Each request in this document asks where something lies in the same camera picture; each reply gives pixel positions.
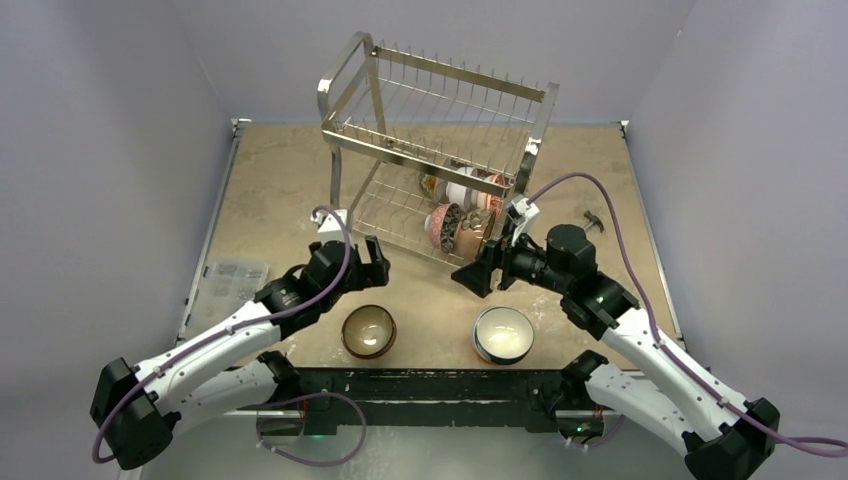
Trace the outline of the brown glazed bowl stack top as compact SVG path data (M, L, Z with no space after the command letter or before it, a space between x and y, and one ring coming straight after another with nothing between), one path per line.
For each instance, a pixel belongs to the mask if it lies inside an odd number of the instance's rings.
M453 253L464 260L473 260L491 233L495 213L491 209L474 209L461 218L455 235Z

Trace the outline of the black leaf patterned bowl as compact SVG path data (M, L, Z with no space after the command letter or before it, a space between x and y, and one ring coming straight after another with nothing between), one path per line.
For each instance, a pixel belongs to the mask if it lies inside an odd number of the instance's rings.
M427 216L425 229L434 248L444 253L453 251L461 217L462 210L457 203L440 204Z

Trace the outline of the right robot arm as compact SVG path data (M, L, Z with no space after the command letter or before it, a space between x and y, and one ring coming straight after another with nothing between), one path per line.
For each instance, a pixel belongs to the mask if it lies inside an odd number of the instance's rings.
M665 333L653 332L638 299L599 270L596 248L575 225L552 227L545 246L528 235L490 240L452 279L484 298L492 274L499 289L516 280L561 295L568 320L627 358L646 377L634 381L603 355L586 350L561 371L561 392L576 407L610 407L662 439L697 479L747 479L776 442L757 429L776 428L777 408L750 401L717 380Z

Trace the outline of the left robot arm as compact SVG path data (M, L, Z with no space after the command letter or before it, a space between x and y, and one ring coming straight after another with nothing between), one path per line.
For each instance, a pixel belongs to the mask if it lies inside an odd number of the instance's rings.
M343 295L388 284L391 262L380 241L368 235L364 243L367 261L349 238L314 242L307 263L269 281L206 332L134 365L122 357L105 365L89 410L97 427L93 462L136 469L177 436L243 407L284 409L333 398L363 422L350 397L303 389L297 369L272 347L314 325Z

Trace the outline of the steel two-tier dish rack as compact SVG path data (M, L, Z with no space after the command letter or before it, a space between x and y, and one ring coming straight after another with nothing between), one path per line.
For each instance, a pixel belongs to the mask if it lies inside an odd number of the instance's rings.
M531 84L356 32L317 86L331 204L348 210L347 225L359 234L462 265L469 260L429 241L425 220L445 203L423 196L419 175L471 187L462 217L491 209L488 238L499 234L498 210L526 191L558 93L553 82ZM476 176L455 172L463 166Z

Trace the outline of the white blue-rimmed bowl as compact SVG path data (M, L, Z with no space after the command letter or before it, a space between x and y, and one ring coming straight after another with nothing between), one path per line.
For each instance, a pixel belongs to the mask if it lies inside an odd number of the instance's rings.
M471 342L476 354L498 366L514 365L533 347L535 330L520 311L507 306L484 309L475 319Z

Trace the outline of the small black hammer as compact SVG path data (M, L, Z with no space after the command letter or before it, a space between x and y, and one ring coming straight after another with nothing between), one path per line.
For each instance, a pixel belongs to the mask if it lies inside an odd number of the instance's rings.
M592 229L596 229L597 231L603 233L605 231L605 226L603 221L599 216L594 214L590 210L586 210L583 214L584 218L587 220L586 224L582 227L584 232L588 232Z

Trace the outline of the clear plastic screw box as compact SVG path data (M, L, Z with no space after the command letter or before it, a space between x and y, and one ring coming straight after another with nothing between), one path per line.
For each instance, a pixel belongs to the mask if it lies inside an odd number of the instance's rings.
M231 317L266 283L269 264L245 257L210 257L197 285L181 337L194 338Z

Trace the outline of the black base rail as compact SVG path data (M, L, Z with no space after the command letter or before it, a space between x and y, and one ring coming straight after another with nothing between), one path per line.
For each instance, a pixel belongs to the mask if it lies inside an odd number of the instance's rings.
M518 428L589 444L619 425L558 370L303 367L257 410L307 435L340 426Z

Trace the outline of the aluminium frame rail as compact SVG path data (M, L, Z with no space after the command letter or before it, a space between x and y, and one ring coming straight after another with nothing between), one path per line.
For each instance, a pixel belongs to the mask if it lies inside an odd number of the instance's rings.
M276 356L269 363L254 361L230 368L212 379L190 380L178 369L154 373L144 386L145 394L164 412L190 405L208 408L213 414L249 405L303 401L306 395L340 393L356 402L382 404L501 404L519 403L529 409L552 413L598 402L591 384L625 393L632 401L657 406L663 399L689 412L720 398L716 384L705 372L659 371L652 385L634 380L610 363L595 369L570 364L554 370L480 369L343 369L306 368L301 371Z

